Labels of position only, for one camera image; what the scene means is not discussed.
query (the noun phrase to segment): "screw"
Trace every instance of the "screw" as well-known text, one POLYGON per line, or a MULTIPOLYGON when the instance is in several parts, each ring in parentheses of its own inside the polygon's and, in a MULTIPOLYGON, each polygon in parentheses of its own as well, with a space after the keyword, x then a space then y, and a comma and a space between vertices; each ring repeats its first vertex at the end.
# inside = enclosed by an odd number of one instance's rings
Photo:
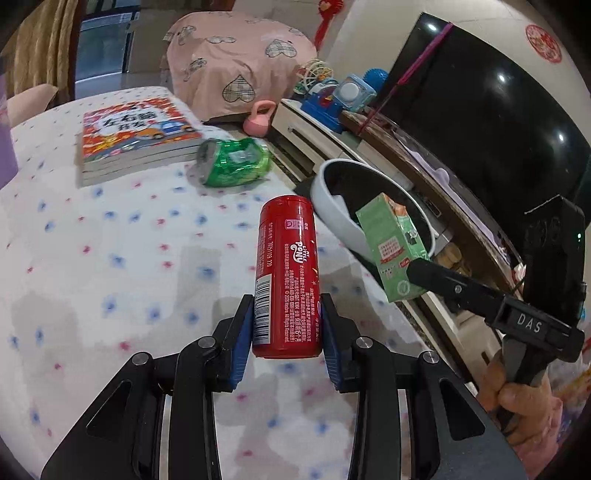
POLYGON ((211 348, 216 344, 216 339, 214 337, 201 337, 197 344, 201 348, 211 348))
POLYGON ((423 360, 428 364, 436 364, 439 361, 439 355, 437 355, 437 352, 427 350, 426 352, 423 352, 423 360))
POLYGON ((359 348, 371 348, 374 344, 374 341, 368 337, 359 337, 357 340, 355 340, 355 343, 357 343, 359 348))
POLYGON ((149 356, 146 352, 136 353, 132 358, 131 361, 134 365, 144 365, 148 362, 149 356))

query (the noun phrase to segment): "green juice box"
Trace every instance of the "green juice box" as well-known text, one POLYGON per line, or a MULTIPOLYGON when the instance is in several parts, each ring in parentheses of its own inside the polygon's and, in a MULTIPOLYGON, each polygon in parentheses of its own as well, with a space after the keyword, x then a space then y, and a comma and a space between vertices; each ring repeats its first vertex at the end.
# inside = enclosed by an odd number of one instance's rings
POLYGON ((372 251, 388 300, 408 300, 425 293, 425 289, 408 281, 406 273, 411 260, 429 260, 406 207, 385 193, 380 193, 357 212, 357 218, 372 251))

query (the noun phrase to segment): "pink kettlebell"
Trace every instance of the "pink kettlebell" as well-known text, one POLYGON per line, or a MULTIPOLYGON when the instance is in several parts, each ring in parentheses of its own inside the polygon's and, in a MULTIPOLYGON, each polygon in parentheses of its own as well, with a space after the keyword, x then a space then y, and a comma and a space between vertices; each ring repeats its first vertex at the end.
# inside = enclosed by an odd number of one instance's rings
POLYGON ((242 129, 251 137, 264 137, 271 124, 271 115, 277 104, 273 100, 261 100, 255 102, 250 116, 244 120, 242 129), (259 113, 261 109, 268 109, 266 113, 259 113))

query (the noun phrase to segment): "television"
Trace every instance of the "television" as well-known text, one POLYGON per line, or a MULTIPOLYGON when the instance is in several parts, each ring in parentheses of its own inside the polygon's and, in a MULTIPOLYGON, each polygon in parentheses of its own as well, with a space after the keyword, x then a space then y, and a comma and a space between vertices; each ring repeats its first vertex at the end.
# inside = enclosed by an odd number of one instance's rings
MULTIPOLYGON (((373 106, 446 23, 421 14, 373 106)), ((454 26, 381 114, 426 149, 434 168, 444 165, 450 186, 481 218, 489 213, 501 230, 493 232, 518 252, 524 213, 556 194, 577 203, 589 223, 583 134, 524 69, 471 33, 454 26)))

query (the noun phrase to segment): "pink blanket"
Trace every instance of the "pink blanket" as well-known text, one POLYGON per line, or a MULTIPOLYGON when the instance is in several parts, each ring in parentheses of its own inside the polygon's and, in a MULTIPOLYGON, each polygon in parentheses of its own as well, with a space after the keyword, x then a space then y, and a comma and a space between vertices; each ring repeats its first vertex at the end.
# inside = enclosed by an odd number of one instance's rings
POLYGON ((316 56, 304 34, 237 12, 196 12, 168 31, 174 94, 202 121, 289 98, 298 67, 316 56))

